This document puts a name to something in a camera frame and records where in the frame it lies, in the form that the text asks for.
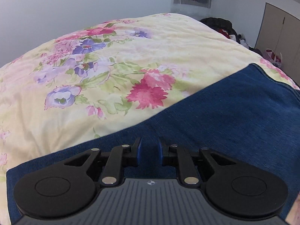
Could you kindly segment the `dark clothes pile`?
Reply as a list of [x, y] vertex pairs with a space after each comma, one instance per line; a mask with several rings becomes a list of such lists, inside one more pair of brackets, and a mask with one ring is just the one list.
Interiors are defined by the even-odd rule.
[[262, 56], [262, 52], [259, 49], [250, 47], [248, 45], [248, 43], [246, 42], [246, 38], [243, 34], [236, 33], [230, 21], [222, 18], [209, 17], [200, 20], [200, 22], [210, 27], [211, 29], [217, 31], [218, 33], [224, 35], [226, 38], [234, 40], [237, 43], [246, 47], [248, 50], [253, 51], [258, 55]]

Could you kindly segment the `floral yellow bed quilt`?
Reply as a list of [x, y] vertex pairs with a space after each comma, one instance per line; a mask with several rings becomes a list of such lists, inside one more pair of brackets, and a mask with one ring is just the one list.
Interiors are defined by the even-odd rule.
[[120, 131], [249, 64], [296, 83], [262, 56], [180, 14], [111, 20], [1, 68], [1, 224], [7, 170]]

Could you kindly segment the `blue denim jeans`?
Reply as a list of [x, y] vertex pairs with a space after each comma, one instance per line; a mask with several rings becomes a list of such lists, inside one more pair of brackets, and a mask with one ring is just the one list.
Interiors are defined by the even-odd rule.
[[278, 175], [288, 186], [282, 218], [299, 193], [299, 91], [251, 64], [137, 125], [8, 170], [11, 222], [21, 217], [13, 189], [25, 174], [91, 148], [110, 151], [138, 137], [142, 139], [140, 167], [128, 170], [129, 177], [173, 176], [170, 168], [159, 164], [159, 137], [164, 137], [188, 149], [208, 147]]

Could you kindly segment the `pink bag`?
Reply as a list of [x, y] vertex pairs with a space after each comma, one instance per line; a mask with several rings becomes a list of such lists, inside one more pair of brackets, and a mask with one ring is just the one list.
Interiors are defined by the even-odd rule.
[[263, 57], [271, 62], [275, 67], [281, 68], [282, 66], [282, 54], [277, 55], [273, 50], [266, 49], [263, 51]]

